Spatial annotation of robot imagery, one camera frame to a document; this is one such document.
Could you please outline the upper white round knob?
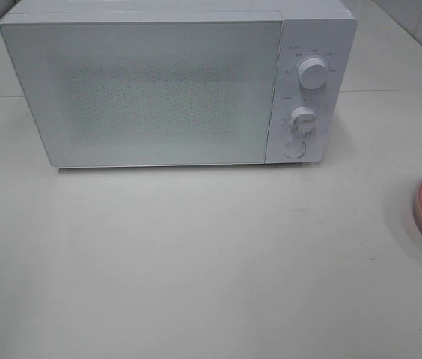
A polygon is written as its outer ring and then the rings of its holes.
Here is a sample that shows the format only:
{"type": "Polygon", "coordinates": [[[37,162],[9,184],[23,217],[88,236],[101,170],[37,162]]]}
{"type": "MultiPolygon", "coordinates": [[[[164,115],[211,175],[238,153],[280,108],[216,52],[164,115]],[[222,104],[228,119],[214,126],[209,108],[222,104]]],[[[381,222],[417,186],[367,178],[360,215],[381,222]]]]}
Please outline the upper white round knob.
{"type": "Polygon", "coordinates": [[[320,56],[304,59],[297,67],[300,85],[308,90],[321,88],[327,81],[328,63],[320,56]]]}

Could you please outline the lower white timer knob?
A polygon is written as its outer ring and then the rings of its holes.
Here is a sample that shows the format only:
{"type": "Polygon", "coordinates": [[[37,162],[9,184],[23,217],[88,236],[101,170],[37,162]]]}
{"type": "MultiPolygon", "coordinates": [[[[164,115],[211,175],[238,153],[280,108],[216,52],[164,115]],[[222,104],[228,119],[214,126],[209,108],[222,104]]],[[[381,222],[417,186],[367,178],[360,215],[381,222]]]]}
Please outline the lower white timer knob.
{"type": "Polygon", "coordinates": [[[316,125],[315,111],[308,106],[299,106],[290,113],[290,122],[294,131],[309,132],[316,125]]]}

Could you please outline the white microwave door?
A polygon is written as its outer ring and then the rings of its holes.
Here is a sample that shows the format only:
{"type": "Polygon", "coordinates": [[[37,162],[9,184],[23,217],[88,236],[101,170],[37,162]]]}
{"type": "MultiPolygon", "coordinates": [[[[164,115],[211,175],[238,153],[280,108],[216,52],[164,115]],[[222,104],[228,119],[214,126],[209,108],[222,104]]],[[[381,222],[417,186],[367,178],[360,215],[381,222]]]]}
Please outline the white microwave door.
{"type": "Polygon", "coordinates": [[[57,168],[265,159],[279,22],[3,25],[57,168]]]}

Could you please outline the white microwave oven body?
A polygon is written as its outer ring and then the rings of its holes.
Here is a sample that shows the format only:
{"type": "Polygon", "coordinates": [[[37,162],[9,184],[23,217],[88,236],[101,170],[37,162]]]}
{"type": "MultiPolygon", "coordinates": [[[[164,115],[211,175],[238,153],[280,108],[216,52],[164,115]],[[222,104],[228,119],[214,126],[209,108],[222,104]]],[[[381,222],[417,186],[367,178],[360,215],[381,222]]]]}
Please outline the white microwave oven body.
{"type": "Polygon", "coordinates": [[[358,24],[340,1],[21,1],[4,17],[0,32],[3,25],[175,22],[281,24],[265,159],[220,165],[315,163],[322,159],[358,24]],[[298,65],[311,56],[328,63],[327,81],[316,90],[303,88],[297,73],[298,65]],[[315,111],[316,125],[309,132],[292,128],[290,113],[299,106],[315,111]],[[300,159],[284,155],[284,145],[294,140],[306,143],[306,153],[300,159]]]}

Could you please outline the round door release button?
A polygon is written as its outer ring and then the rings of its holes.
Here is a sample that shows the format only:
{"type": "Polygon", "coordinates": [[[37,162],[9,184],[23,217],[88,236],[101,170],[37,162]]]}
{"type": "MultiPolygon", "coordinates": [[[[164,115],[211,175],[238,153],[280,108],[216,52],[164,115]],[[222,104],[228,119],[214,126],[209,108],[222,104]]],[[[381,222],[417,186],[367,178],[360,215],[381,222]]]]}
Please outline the round door release button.
{"type": "Polygon", "coordinates": [[[304,141],[290,141],[284,145],[284,155],[288,159],[300,159],[306,153],[306,143],[304,141]]]}

